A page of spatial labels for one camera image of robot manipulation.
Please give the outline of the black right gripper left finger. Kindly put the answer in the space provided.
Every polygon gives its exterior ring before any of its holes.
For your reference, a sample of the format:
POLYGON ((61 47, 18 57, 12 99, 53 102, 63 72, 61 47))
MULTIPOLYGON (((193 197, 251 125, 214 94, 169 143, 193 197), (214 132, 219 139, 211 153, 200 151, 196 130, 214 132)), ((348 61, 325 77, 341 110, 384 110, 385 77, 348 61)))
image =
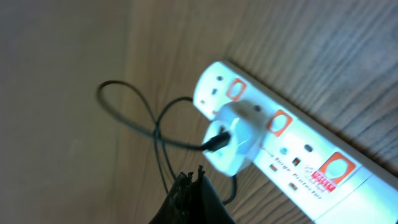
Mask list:
POLYGON ((149 224, 186 224, 192 201, 193 172, 181 172, 149 224))

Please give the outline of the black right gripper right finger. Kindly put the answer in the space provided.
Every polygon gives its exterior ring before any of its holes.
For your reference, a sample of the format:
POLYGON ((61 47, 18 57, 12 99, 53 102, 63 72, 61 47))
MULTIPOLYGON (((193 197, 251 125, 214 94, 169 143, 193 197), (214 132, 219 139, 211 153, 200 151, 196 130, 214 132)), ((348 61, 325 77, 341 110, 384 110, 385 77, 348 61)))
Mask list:
POLYGON ((192 223, 197 224, 235 224, 226 205, 236 197, 236 176, 231 178, 231 195, 228 199, 219 198, 217 191, 199 165, 198 178, 192 188, 192 223))

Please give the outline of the white power strip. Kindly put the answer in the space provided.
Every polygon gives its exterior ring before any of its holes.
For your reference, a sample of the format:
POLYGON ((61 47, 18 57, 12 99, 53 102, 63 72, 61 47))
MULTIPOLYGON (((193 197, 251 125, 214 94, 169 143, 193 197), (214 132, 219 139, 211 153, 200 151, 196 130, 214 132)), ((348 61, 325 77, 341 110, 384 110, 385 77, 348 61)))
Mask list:
POLYGON ((267 116, 250 165, 312 221, 397 222, 396 177, 232 63, 212 63, 193 94, 210 122, 223 105, 242 100, 267 116))

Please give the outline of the white charger plug adapter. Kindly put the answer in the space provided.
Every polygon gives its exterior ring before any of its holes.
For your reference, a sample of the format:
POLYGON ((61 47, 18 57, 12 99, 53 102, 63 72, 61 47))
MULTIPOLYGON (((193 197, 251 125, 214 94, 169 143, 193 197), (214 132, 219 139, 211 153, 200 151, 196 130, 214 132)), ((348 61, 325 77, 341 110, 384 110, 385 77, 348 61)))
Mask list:
POLYGON ((232 101, 223 105, 211 120, 204 142, 221 133, 230 135, 221 149, 205 150, 204 157, 220 173, 232 177, 247 167, 256 156, 259 142, 265 133, 267 116, 254 109, 248 100, 232 101))

